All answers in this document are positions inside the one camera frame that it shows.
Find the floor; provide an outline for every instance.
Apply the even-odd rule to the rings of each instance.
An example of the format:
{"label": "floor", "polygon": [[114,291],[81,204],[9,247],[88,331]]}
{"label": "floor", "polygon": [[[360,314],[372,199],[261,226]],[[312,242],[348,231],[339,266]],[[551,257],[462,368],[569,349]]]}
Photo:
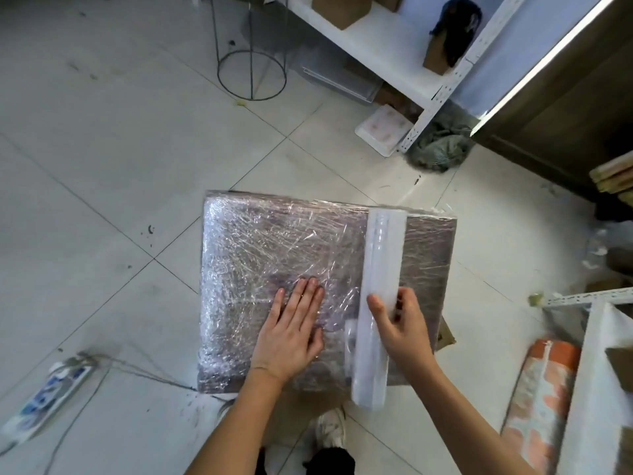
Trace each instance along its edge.
{"label": "floor", "polygon": [[[244,7],[217,1],[221,45],[239,46]],[[457,343],[437,358],[499,429],[544,332],[526,296],[582,278],[592,207],[482,147],[442,175],[384,159],[353,131],[372,108],[292,71],[277,98],[238,104],[218,87],[209,26],[190,0],[0,10],[0,421],[66,355],[124,362],[91,376],[0,472],[186,469],[221,404],[189,389],[206,189],[455,213],[444,317]],[[245,81],[242,61],[231,68]],[[380,412],[347,409],[357,473],[457,473],[410,388],[390,388]],[[269,449],[268,473],[302,473],[308,456],[299,430]]]}

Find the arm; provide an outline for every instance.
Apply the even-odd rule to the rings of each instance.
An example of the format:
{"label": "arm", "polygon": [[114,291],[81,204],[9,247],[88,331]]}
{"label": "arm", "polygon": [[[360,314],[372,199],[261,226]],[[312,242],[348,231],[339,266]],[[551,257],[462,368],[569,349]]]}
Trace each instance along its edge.
{"label": "arm", "polygon": [[194,458],[186,475],[253,475],[261,439],[284,384],[323,349],[323,331],[310,334],[323,301],[316,279],[300,279],[286,309],[279,289],[257,338],[251,368],[226,416]]}
{"label": "arm", "polygon": [[369,295],[367,303],[385,349],[422,400],[462,474],[534,475],[440,369],[413,290],[398,291],[401,314],[393,322],[378,296]]}

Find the white sneaker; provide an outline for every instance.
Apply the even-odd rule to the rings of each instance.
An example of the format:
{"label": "white sneaker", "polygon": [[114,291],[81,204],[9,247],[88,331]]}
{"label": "white sneaker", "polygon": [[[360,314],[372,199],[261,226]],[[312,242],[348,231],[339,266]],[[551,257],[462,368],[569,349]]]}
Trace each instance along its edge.
{"label": "white sneaker", "polygon": [[316,419],[315,438],[318,448],[345,447],[345,412],[335,408]]}

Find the forearm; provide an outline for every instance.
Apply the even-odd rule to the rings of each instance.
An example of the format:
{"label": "forearm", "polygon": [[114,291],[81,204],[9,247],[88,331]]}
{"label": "forearm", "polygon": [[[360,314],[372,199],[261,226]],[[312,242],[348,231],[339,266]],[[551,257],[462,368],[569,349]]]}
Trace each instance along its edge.
{"label": "forearm", "polygon": [[252,370],[226,416],[186,471],[186,475],[253,475],[266,424],[281,385]]}
{"label": "forearm", "polygon": [[409,381],[463,475],[534,475],[437,364],[416,369]]}

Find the black pants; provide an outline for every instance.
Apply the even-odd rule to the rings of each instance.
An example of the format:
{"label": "black pants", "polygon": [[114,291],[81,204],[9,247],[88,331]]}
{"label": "black pants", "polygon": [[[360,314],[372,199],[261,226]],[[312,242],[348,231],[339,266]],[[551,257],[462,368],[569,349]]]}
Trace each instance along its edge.
{"label": "black pants", "polygon": [[[265,453],[265,448],[259,451],[255,475],[266,475],[264,468]],[[306,468],[306,475],[332,473],[337,475],[354,475],[356,463],[344,448],[322,448],[312,457],[310,462],[304,462],[303,466]]]}

